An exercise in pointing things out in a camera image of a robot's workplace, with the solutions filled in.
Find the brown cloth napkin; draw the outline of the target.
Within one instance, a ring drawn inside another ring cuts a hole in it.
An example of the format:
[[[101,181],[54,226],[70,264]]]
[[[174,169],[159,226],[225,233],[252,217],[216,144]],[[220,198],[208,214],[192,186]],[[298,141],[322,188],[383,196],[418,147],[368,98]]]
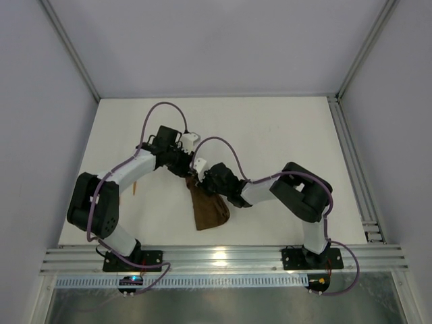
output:
[[[230,210],[220,195],[207,194],[194,176],[188,176],[185,182],[192,199],[197,231],[209,230],[227,223]]]

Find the black connector board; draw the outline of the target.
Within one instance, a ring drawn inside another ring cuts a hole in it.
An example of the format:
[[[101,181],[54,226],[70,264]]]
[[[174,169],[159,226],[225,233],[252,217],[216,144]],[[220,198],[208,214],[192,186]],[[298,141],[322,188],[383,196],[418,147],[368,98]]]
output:
[[[117,289],[122,296],[133,296],[143,288],[143,282],[139,275],[127,275],[119,280]]]
[[[329,288],[331,276],[326,273],[308,274],[306,290],[308,293],[322,295]]]

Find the corner aluminium post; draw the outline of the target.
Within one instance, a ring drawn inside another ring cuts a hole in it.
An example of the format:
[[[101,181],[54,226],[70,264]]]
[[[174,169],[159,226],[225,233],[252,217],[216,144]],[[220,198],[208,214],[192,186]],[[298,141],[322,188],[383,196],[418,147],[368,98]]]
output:
[[[369,31],[367,32],[367,35],[354,58],[354,61],[352,62],[347,74],[345,75],[341,83],[339,90],[335,94],[336,100],[338,102],[340,102],[343,99],[344,95],[348,92],[351,83],[354,81],[361,67],[365,64],[365,61],[367,60],[375,44],[379,40],[379,37],[381,36],[385,26],[392,17],[399,2],[399,0],[387,0],[384,2],[383,7],[379,10],[377,17],[369,28]]]
[[[92,81],[90,74],[88,73],[81,57],[79,56],[71,38],[69,37],[65,27],[63,26],[60,17],[58,16],[53,4],[49,0],[38,0],[37,3],[40,5],[42,11],[46,15],[50,25],[53,27],[60,43],[62,44],[67,56],[73,63],[77,73],[88,89],[89,93],[92,95],[96,103],[100,103],[101,96]]]

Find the left black connector board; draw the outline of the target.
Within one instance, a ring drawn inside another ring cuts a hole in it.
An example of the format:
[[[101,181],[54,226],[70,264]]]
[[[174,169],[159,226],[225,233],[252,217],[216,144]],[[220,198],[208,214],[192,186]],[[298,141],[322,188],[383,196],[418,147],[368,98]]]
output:
[[[127,275],[119,280],[117,289],[122,296],[133,296],[143,288],[143,282],[139,275]]]

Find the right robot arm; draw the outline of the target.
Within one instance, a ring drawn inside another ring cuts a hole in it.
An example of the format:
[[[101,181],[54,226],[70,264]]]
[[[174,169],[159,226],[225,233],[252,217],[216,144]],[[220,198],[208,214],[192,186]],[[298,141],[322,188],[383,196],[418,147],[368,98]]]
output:
[[[204,159],[193,163],[198,187],[208,195],[218,194],[235,207],[249,208],[278,200],[302,221],[302,254],[312,269],[323,267],[331,244],[325,237],[327,215],[333,208],[331,185],[295,162],[261,180],[241,180],[224,163],[207,166]]]

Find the front aluminium rail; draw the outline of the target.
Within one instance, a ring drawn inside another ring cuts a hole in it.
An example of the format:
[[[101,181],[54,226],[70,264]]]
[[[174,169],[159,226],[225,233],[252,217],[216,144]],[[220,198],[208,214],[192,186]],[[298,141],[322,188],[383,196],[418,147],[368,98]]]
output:
[[[282,246],[151,246],[160,250],[163,261],[171,263],[171,273],[282,273]],[[351,245],[360,270],[406,271],[408,260],[394,244]],[[42,274],[101,273],[103,259],[92,245],[64,246],[46,251]]]

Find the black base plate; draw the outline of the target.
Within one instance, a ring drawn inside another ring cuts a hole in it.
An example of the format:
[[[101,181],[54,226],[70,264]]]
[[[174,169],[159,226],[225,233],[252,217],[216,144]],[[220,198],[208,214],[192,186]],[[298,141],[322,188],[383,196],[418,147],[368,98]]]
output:
[[[344,262],[339,248],[329,244],[321,254],[313,253],[304,246],[286,246],[281,249],[284,270],[326,270],[343,269]]]
[[[112,252],[107,252],[103,263],[103,272],[161,272],[163,262],[162,250],[137,250],[131,256],[121,260]]]

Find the aluminium rail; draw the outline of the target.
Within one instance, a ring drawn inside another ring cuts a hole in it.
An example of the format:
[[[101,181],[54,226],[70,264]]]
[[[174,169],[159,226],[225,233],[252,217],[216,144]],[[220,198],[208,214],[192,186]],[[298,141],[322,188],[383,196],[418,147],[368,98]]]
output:
[[[171,273],[282,273],[282,246],[151,246],[160,250],[163,261],[171,263]],[[351,245],[360,270],[406,271],[408,260],[394,244]],[[92,245],[64,246],[46,251],[42,274],[101,273],[103,259]]]
[[[360,163],[347,119],[342,110],[342,104],[336,96],[327,97],[327,102],[340,142],[367,242],[369,244],[387,244],[385,231],[380,224],[379,211]]]

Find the right corner aluminium post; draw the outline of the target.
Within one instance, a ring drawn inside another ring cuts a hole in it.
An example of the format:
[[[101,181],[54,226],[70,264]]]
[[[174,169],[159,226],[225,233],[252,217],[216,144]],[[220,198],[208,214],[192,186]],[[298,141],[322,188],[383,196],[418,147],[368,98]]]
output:
[[[365,61],[367,60],[375,44],[379,40],[379,37],[381,36],[385,26],[392,17],[399,2],[399,0],[387,0],[384,2],[383,7],[379,10],[377,17],[369,28],[369,31],[367,32],[367,35],[354,58],[354,61],[352,62],[347,74],[345,75],[341,83],[339,90],[335,94],[336,100],[338,102],[340,102],[343,99],[344,95],[348,92],[351,83],[354,81],[361,67],[365,64]]]

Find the right side aluminium rail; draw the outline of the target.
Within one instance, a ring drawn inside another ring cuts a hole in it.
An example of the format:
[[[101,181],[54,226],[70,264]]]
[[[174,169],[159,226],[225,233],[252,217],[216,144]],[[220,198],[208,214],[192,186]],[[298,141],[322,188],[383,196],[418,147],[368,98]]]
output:
[[[369,244],[387,244],[385,231],[380,224],[379,211],[360,163],[347,119],[342,110],[342,104],[336,96],[327,97],[327,102],[340,142],[367,242]]]

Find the left corner aluminium post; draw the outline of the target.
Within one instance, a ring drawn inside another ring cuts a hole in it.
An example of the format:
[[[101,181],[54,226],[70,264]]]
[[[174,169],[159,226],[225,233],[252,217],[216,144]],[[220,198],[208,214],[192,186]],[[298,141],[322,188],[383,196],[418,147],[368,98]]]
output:
[[[88,89],[89,93],[92,95],[96,103],[100,103],[101,96],[92,81],[90,74],[88,73],[81,57],[79,56],[71,38],[69,37],[65,27],[63,26],[60,17],[58,16],[53,4],[49,0],[38,0],[37,3],[40,5],[42,11],[46,15],[50,25],[53,27],[60,43],[62,44],[67,56],[73,63],[77,73]]]

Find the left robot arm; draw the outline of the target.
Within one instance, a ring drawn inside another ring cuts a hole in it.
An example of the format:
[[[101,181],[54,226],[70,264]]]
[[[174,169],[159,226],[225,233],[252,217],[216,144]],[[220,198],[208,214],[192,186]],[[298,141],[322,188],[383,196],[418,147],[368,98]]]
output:
[[[74,186],[67,222],[85,232],[89,242],[96,240],[129,267],[147,268],[141,243],[119,224],[121,193],[160,167],[181,178],[189,176],[199,141],[196,133],[160,126],[155,135],[138,144],[131,157],[111,170],[81,173]]]

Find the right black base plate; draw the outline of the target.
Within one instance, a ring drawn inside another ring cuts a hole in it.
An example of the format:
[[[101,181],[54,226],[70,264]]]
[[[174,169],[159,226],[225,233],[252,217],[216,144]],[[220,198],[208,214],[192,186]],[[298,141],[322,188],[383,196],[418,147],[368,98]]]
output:
[[[321,254],[313,253],[304,246],[286,246],[281,249],[284,270],[326,270],[343,269],[344,262],[339,248],[329,244]]]

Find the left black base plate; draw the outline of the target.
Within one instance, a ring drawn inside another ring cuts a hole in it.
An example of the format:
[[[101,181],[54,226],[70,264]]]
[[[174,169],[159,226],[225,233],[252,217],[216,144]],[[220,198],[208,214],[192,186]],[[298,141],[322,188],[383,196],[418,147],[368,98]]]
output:
[[[112,252],[107,252],[103,263],[103,272],[161,272],[163,262],[162,250],[137,250],[131,256],[121,260]]]

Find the right black connector board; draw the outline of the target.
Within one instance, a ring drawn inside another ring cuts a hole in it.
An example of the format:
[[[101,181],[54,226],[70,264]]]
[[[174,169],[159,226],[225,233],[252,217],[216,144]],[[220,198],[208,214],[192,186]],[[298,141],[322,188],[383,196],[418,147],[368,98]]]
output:
[[[326,273],[308,274],[306,290],[308,293],[322,295],[329,288],[331,276]]]

